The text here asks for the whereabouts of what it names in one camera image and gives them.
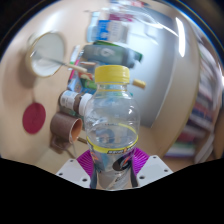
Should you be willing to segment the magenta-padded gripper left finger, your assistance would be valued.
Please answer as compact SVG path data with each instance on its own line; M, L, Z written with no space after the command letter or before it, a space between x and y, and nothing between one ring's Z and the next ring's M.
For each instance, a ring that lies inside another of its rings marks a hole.
M89 188L93 172L94 164L90 151L87 150L77 159L69 159L56 175L83 188Z

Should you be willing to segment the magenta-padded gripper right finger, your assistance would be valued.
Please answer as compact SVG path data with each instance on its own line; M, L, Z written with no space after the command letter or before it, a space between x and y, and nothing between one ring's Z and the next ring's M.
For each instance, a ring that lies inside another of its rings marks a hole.
M157 156L149 156L136 149L132 159L131 184L133 188L144 187L173 171Z

